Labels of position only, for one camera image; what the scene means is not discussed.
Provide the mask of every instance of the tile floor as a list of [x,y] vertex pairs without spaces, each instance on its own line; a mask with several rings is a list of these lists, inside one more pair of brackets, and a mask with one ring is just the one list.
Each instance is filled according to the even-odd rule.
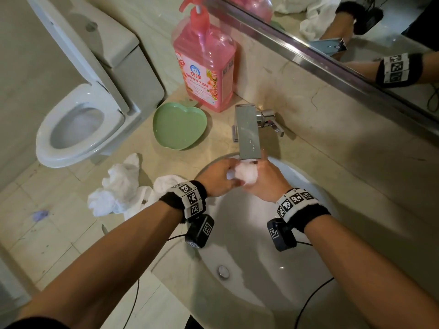
[[[50,169],[35,162],[0,193],[0,243],[9,251],[37,288],[43,289],[82,252],[123,222],[123,215],[96,218],[77,194],[100,163],[87,160],[68,168]],[[40,222],[37,210],[49,210]],[[178,226],[173,235],[181,234]],[[105,329],[122,329],[133,306],[137,286],[123,297],[104,323]],[[149,270],[140,289],[127,328],[184,328],[189,311]]]

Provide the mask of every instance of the toilet bowl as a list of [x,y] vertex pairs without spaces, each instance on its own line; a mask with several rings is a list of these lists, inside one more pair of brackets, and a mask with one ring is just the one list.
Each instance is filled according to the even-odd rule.
[[65,167],[111,154],[164,96],[139,40],[84,0],[28,2],[87,82],[41,123],[37,159],[48,167]]

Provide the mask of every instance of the countertop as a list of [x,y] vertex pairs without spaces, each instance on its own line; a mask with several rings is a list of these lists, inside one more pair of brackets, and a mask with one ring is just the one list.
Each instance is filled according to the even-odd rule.
[[[182,85],[166,101],[179,102],[185,99],[188,97]],[[201,109],[205,111],[208,119],[206,131],[194,145],[181,151],[167,149],[157,143],[153,134],[151,115],[93,172],[92,179],[106,177],[107,170],[113,164],[123,162],[132,153],[140,155],[141,186],[150,186],[157,177],[169,174],[193,179],[212,160],[238,151],[238,145],[231,139],[231,126],[234,120],[234,106],[240,103],[247,102],[234,96],[230,108],[222,113],[212,112],[202,106]],[[272,129],[260,129],[260,141],[261,147],[266,148],[270,156],[293,163],[314,178],[333,200],[342,222],[380,249],[383,254],[389,253],[385,241],[388,234],[413,240],[419,238],[425,240],[426,236],[430,235],[426,230],[427,227],[416,224],[415,218],[410,213],[296,136],[292,130],[286,128],[285,136],[278,138]],[[95,188],[96,183],[90,183],[85,185],[82,193],[91,193]],[[180,234],[182,229],[185,227],[177,227],[174,234]],[[380,233],[382,238],[375,238],[377,233]],[[389,254],[392,260],[401,266],[410,261],[403,254],[394,254],[394,252]],[[273,314],[270,310],[235,297],[211,275],[196,250],[182,239],[168,242],[151,264],[150,269],[205,329],[291,328],[300,311]],[[336,309],[345,324],[353,325],[352,328],[364,327],[358,312],[338,288],[336,293],[332,293],[325,302],[337,307],[322,310],[321,307],[313,309],[311,305],[308,313],[315,315],[319,312],[319,319],[324,321],[326,317],[323,313],[328,314],[328,320],[334,319],[334,309]],[[312,323],[313,320],[304,314],[301,325],[303,325],[302,321]],[[342,326],[334,322],[334,328],[337,327]]]

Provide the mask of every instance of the forearm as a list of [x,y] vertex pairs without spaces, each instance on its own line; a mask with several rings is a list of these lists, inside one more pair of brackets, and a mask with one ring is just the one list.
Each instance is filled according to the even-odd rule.
[[370,324],[380,329],[439,328],[439,307],[413,280],[333,217],[305,234]]
[[25,308],[70,328],[99,328],[156,257],[182,213],[158,201],[101,238]]
[[[364,77],[375,81],[377,77],[378,67],[381,61],[371,62],[346,62],[345,65],[354,71],[362,74]],[[424,54],[422,57],[422,75],[417,84],[436,83],[439,82],[439,52]]]

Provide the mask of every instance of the faucet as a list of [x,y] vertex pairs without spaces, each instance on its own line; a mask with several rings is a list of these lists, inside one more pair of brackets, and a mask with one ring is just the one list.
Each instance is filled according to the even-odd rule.
[[258,128],[270,126],[279,137],[284,130],[276,122],[273,110],[260,111],[254,104],[235,106],[235,122],[232,126],[233,142],[239,143],[239,158],[244,161],[255,161],[261,158]]

